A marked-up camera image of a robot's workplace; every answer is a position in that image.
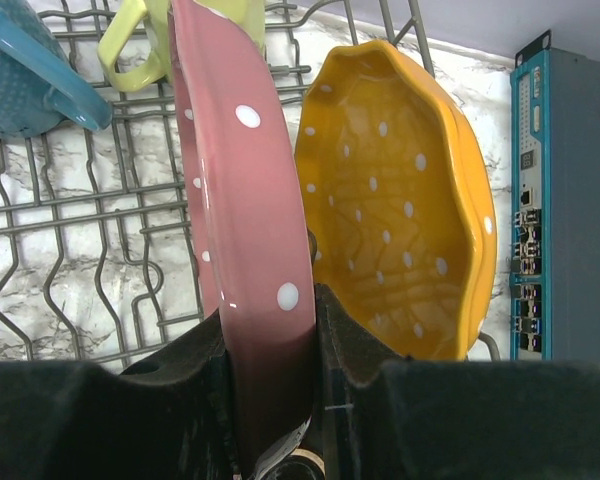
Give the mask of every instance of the blue mug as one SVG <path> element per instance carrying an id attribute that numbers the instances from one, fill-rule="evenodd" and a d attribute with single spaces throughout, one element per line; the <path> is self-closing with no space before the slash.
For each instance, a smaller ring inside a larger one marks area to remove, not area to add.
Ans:
<path id="1" fill-rule="evenodd" d="M 65 118 L 97 131 L 111 117 L 26 0 L 0 0 L 0 138 L 39 135 Z"/>

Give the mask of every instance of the dish rack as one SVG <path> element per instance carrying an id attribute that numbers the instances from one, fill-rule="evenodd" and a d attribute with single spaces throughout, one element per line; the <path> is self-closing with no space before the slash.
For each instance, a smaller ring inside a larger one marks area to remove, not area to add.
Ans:
<path id="1" fill-rule="evenodd" d="M 95 55 L 115 14 L 109 0 L 85 1 L 87 8 L 59 0 L 61 8 L 40 16 L 72 66 L 112 101 L 114 120 L 98 134 L 61 126 L 40 138 L 0 141 L 0 360 L 90 359 L 120 371 L 203 313 L 173 91 L 161 83 L 135 95 L 116 93 L 95 71 L 99 66 L 83 62 Z M 387 0 L 379 6 L 386 38 L 396 45 L 413 28 L 433 75 L 417 0 L 409 0 L 411 18 L 397 32 Z M 288 54 L 281 61 L 269 49 L 267 60 L 292 141 L 307 76 L 317 73 L 304 61 L 308 47 L 298 36 L 324 17 L 323 7 L 340 9 L 346 24 L 338 36 L 360 42 L 350 0 L 267 6 L 267 37 L 276 36 L 276 50 L 284 43 Z M 134 38 L 146 44 L 143 36 L 138 29 Z M 142 53 L 131 58 L 139 62 Z"/>

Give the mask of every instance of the yellow polka dot bowl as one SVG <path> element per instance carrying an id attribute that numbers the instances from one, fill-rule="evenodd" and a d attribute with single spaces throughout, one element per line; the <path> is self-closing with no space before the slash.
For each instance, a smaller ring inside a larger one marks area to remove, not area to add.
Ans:
<path id="1" fill-rule="evenodd" d="M 451 98 L 385 41 L 334 48 L 307 92 L 296 162 L 315 281 L 396 352 L 464 359 L 489 306 L 496 230 Z"/>

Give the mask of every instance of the white polka dot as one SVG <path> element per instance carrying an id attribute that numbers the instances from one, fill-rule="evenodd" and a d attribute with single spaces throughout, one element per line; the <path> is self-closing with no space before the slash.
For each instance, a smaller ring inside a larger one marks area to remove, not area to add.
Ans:
<path id="1" fill-rule="evenodd" d="M 440 275 L 447 274 L 447 262 L 444 258 L 436 258 L 436 268 L 438 269 L 438 273 Z"/>
<path id="2" fill-rule="evenodd" d="M 404 202 L 404 214 L 407 218 L 413 217 L 413 204 L 411 202 Z"/>
<path id="3" fill-rule="evenodd" d="M 212 13 L 214 13 L 214 14 L 218 15 L 219 17 L 222 17 L 222 18 L 227 18 L 227 16 L 226 16 L 224 13 L 222 13 L 222 12 L 219 12 L 218 10 L 216 10 L 216 9 L 214 9 L 214 8 L 210 8 L 210 7 L 207 7 L 207 8 L 208 8 L 209 10 L 211 10 L 211 12 L 212 12 Z"/>
<path id="4" fill-rule="evenodd" d="M 425 157 L 422 153 L 416 155 L 416 168 L 420 171 L 423 171 L 425 168 L 427 168 L 427 157 Z"/>
<path id="5" fill-rule="evenodd" d="M 278 306 L 285 312 L 293 310 L 299 297 L 298 287 L 290 282 L 285 283 L 278 289 Z"/>
<path id="6" fill-rule="evenodd" d="M 491 217 L 484 217 L 484 228 L 489 235 L 493 233 L 493 222 L 491 221 Z"/>
<path id="7" fill-rule="evenodd" d="M 411 254 L 409 252 L 404 252 L 402 254 L 402 261 L 404 262 L 405 266 L 409 268 L 411 268 L 413 265 L 413 259 L 411 258 Z"/>
<path id="8" fill-rule="evenodd" d="M 236 107 L 236 117 L 245 127 L 256 128 L 260 126 L 260 115 L 248 105 Z"/>

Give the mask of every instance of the marble countertop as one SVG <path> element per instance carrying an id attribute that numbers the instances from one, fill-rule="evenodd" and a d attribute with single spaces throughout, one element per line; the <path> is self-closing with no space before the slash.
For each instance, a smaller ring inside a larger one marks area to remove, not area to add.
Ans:
<path id="1" fill-rule="evenodd" d="M 79 12 L 94 6 L 104 9 L 102 1 L 66 0 L 65 5 Z M 61 0 L 31 3 L 37 11 L 63 9 Z M 109 0 L 108 5 L 115 11 L 119 2 Z M 281 20 L 273 13 L 268 17 Z M 45 21 L 54 31 L 67 31 L 62 18 Z M 93 31 L 93 17 L 74 20 L 71 26 Z M 360 42 L 381 34 L 380 28 L 369 25 L 358 30 Z M 331 48 L 351 42 L 346 24 L 326 14 L 312 17 L 294 35 L 300 63 L 311 67 L 303 75 L 305 84 Z M 410 40 L 401 49 L 419 60 Z M 102 82 L 96 41 L 85 34 L 75 42 L 75 63 L 89 81 Z M 511 64 L 449 45 L 431 46 L 436 78 L 469 119 L 489 172 L 499 256 L 483 330 L 496 339 L 507 358 Z M 63 47 L 69 52 L 71 43 L 65 40 Z M 267 33 L 272 66 L 293 64 L 294 51 L 287 32 Z M 141 63 L 147 52 L 145 39 L 132 40 L 123 52 L 122 66 Z M 294 75 L 276 75 L 275 80 L 291 89 L 283 98 L 298 97 Z M 75 358 L 80 351 L 84 358 L 119 371 L 199 321 L 191 246 L 184 228 L 173 92 L 161 85 L 127 98 L 110 88 L 101 88 L 100 93 L 114 102 L 116 110 L 116 120 L 106 131 L 85 135 L 75 126 L 63 125 L 43 139 L 1 146 L 0 359 L 27 358 L 25 342 L 11 325 L 28 337 L 35 358 Z M 300 104 L 286 104 L 284 112 L 295 144 Z M 121 351 L 135 353 L 121 356 Z M 486 348 L 477 344 L 470 358 L 488 358 Z"/>

